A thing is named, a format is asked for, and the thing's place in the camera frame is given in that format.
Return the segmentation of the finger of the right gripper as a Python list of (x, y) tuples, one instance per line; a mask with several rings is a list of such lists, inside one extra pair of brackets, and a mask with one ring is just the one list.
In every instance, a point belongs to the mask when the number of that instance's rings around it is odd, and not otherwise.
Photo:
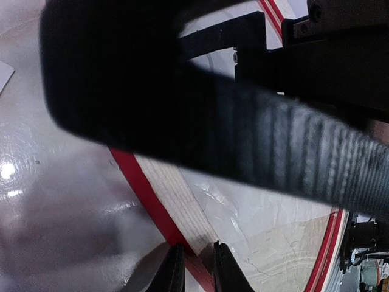
[(43, 88), (64, 130), (388, 218), (388, 147), (308, 106), (388, 120), (388, 2), (308, 1), (269, 50), (260, 12), (180, 37), (230, 1), (49, 1)]

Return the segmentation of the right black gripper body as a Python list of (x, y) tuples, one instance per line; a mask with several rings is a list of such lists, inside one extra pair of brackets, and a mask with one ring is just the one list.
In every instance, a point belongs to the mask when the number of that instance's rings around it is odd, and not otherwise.
[(184, 60), (236, 49), (235, 78), (186, 65), (180, 121), (189, 128), (333, 127), (388, 121), (388, 2), (308, 1), (285, 18), (270, 49), (266, 21), (250, 12), (181, 38)]

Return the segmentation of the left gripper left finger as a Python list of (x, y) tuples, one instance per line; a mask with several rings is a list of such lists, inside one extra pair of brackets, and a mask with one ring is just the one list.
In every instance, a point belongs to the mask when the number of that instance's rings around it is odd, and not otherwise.
[(171, 246), (154, 275), (146, 292), (184, 292), (185, 254), (178, 243)]

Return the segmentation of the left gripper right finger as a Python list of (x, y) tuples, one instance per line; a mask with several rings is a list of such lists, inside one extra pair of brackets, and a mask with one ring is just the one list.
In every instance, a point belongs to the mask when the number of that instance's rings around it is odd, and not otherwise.
[(213, 244), (213, 278), (217, 292), (254, 292), (225, 243)]

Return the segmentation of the red and wood picture frame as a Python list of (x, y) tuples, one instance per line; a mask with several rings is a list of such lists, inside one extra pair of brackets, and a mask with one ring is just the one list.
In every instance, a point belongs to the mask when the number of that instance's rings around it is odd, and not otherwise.
[(349, 213), (114, 150), (170, 244), (187, 249), (187, 291), (213, 291), (213, 244), (225, 243), (255, 291), (340, 291)]

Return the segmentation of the white mat board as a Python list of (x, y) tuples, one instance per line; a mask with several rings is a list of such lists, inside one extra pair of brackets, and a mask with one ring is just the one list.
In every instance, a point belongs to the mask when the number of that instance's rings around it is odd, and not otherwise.
[(0, 93), (3, 92), (14, 72), (15, 69), (13, 67), (0, 61)]

